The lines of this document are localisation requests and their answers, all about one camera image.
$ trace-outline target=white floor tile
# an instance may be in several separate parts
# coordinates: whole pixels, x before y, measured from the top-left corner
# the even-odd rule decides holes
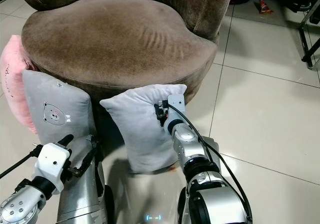
[[[6,17],[8,17],[8,15],[0,14],[0,22],[4,20]]]
[[[0,53],[4,50],[4,47],[8,43],[11,35],[21,35],[22,28],[26,22],[26,19],[8,16],[0,22]]]
[[[224,65],[319,87],[302,56],[297,30],[232,18]]]
[[[223,154],[320,184],[320,89],[223,67],[210,137]]]
[[[249,199],[254,223],[320,223],[319,185],[230,157],[225,157],[225,160]],[[225,169],[222,170],[223,175],[228,176]]]
[[[9,15],[25,3],[24,0],[6,0],[0,4],[0,13]]]
[[[4,95],[0,97],[0,138],[0,166],[2,168],[10,165],[4,161],[5,157],[6,159],[10,157],[11,161],[17,161],[26,150],[33,148],[33,142],[39,143],[38,136],[20,124],[13,116]]]
[[[225,16],[222,20],[222,24],[219,30],[220,39],[219,39],[219,45],[218,45],[218,51],[215,56],[215,62],[216,64],[222,65],[224,63],[223,59],[225,57],[226,52],[226,44],[228,41],[228,35],[229,35],[229,29],[231,24],[231,17]]]
[[[221,65],[213,64],[204,78],[198,93],[187,104],[187,116],[203,136],[209,136],[216,102]]]
[[[290,9],[282,6],[279,1],[264,0],[264,2],[273,10],[272,14],[260,14],[260,0],[250,0],[245,4],[235,5],[233,17],[292,28],[297,28],[304,18],[303,12],[294,13]]]
[[[30,15],[32,15],[34,12],[36,12],[36,10],[34,8],[32,8],[28,4],[24,4],[10,15],[24,18],[24,19],[28,19],[30,17]]]

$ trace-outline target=tile floor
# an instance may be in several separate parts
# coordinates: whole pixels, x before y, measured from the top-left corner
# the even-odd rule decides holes
[[[251,202],[254,223],[318,224],[319,74],[300,61],[303,51],[298,32],[286,25],[300,22],[303,16],[267,4],[276,14],[262,20],[250,3],[246,8],[229,7],[216,59],[187,112],[202,135],[219,143]],[[0,4],[0,51],[12,34],[21,33],[33,12],[23,0]],[[314,43],[320,28],[308,26],[307,39]],[[15,120],[0,90],[0,171],[25,156],[33,142],[39,142],[37,136]],[[174,223],[175,201],[184,184],[180,170],[132,178],[121,171],[125,157],[120,148],[103,162],[107,183],[121,186],[114,193],[124,200],[116,202],[118,223],[144,223],[146,210],[133,201],[137,193],[140,206],[149,203],[149,211],[156,209],[166,216],[162,223]],[[0,199],[12,193],[20,180],[30,178],[34,163],[29,160],[0,180]],[[127,182],[110,178],[113,171]],[[38,223],[55,223],[58,198],[47,202]]]

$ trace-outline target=metal stand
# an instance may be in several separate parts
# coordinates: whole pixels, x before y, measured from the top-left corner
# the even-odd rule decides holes
[[[315,64],[312,63],[311,56],[315,53],[315,51],[320,47],[320,38],[317,40],[317,42],[311,47],[311,49],[308,48],[306,36],[304,35],[304,26],[307,22],[307,20],[312,16],[312,14],[316,11],[316,9],[320,6],[320,0],[317,0],[317,2],[314,4],[312,9],[308,12],[308,14],[305,16],[305,18],[302,20],[302,22],[299,25],[299,33],[300,38],[303,45],[303,51],[304,51],[304,57],[302,58],[303,62],[307,63],[307,67],[311,70],[317,69],[320,67],[320,59],[317,60]]]

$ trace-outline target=white pillow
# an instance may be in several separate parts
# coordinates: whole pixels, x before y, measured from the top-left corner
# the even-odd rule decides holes
[[[100,104],[118,126],[133,172],[158,170],[177,161],[171,136],[160,127],[154,104],[183,94],[186,85],[148,85],[127,90]]]

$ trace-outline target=black cable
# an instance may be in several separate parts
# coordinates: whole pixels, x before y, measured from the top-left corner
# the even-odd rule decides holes
[[[16,164],[11,166],[9,169],[5,170],[3,173],[0,174],[0,179],[7,175],[9,172],[13,171],[16,169],[18,166],[20,166],[22,163],[24,163],[26,160],[28,160],[30,157],[32,157],[31,154],[28,154],[26,157],[22,158],[20,161],[18,161]]]
[[[233,179],[233,181],[235,182],[237,188],[239,189],[241,196],[243,197],[243,199],[239,196],[238,192],[235,191],[235,189],[227,182],[227,180],[225,180],[227,182],[227,184],[238,194],[240,200],[243,203],[244,208],[246,209],[246,213],[247,213],[247,220],[249,220],[250,222],[252,222],[252,212],[251,212],[251,207],[249,204],[249,200],[245,194],[245,191],[242,189],[240,183],[238,182],[237,178],[235,177],[235,175],[233,174],[233,172],[231,171],[231,169],[229,168],[229,166],[227,165],[227,163],[225,162],[224,158],[220,155],[219,152],[217,152],[212,146],[210,146],[208,143],[205,142],[205,140],[203,139],[203,137],[199,134],[199,132],[197,131],[197,129],[194,127],[194,125],[192,125],[192,123],[188,120],[188,118],[181,113],[180,110],[178,110],[176,107],[172,106],[171,104],[168,104],[168,106],[170,108],[172,108],[173,110],[175,110],[183,119],[186,120],[186,122],[190,125],[190,127],[195,131],[195,133],[197,134],[197,136],[199,137],[199,140],[202,142],[202,144],[205,146],[205,150],[209,156],[210,161],[213,163],[212,157],[210,155],[210,152],[208,150],[208,148],[210,150],[212,150],[218,157],[219,159],[223,162],[224,166],[226,167],[227,171],[229,172],[231,178]]]

